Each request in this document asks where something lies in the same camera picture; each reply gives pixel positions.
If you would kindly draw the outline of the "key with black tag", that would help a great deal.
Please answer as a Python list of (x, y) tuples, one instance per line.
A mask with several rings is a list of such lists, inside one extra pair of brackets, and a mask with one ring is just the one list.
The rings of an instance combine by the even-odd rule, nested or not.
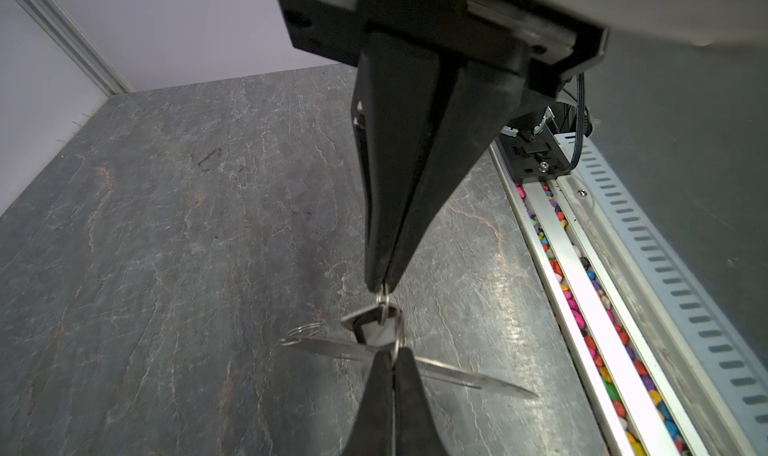
[(343, 316), (341, 325), (362, 345), (398, 350), (405, 344), (403, 311), (386, 292), (373, 305)]

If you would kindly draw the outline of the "large toothed metal keyring disc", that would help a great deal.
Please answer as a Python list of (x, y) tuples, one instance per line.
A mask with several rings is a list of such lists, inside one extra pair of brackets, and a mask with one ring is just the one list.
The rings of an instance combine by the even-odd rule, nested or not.
[[(280, 340), (283, 347), (300, 350), (334, 359), (371, 363), (378, 348), (353, 341), (343, 341), (318, 337), (323, 329), (320, 323), (310, 323), (291, 330)], [(421, 356), (415, 357), (416, 367), (420, 375), (482, 391), (535, 400), (538, 395), (522, 386), (494, 378), (489, 375), (467, 371), (446, 363), (431, 360)]]

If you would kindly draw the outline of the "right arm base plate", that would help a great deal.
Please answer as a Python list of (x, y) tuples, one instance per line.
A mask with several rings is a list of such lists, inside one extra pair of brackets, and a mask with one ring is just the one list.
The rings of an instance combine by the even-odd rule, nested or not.
[(577, 103), (556, 102), (502, 128), (497, 142), (515, 183), (554, 180), (575, 170), (593, 131), (589, 109), (578, 112)]

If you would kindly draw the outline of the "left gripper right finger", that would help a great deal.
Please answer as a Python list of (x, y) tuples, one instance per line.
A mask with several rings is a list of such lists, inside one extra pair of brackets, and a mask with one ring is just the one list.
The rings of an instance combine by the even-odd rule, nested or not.
[(414, 353), (406, 347), (399, 350), (394, 364), (394, 408), (396, 455), (448, 455), (434, 422)]

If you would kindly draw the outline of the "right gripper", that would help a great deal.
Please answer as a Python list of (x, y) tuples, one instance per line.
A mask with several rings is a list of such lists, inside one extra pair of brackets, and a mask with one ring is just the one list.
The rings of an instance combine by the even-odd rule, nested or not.
[[(395, 290), (437, 213), (519, 108), (525, 81), (555, 97), (603, 60), (609, 36), (536, 0), (278, 4), (295, 48), (358, 63), (351, 110), (370, 291)], [(438, 52), (473, 62), (456, 77)]]

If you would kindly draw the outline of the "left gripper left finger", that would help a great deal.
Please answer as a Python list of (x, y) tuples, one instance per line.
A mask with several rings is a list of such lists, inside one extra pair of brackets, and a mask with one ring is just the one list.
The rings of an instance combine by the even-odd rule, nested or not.
[(377, 352), (342, 455), (394, 454), (393, 386), (391, 354), (389, 351)]

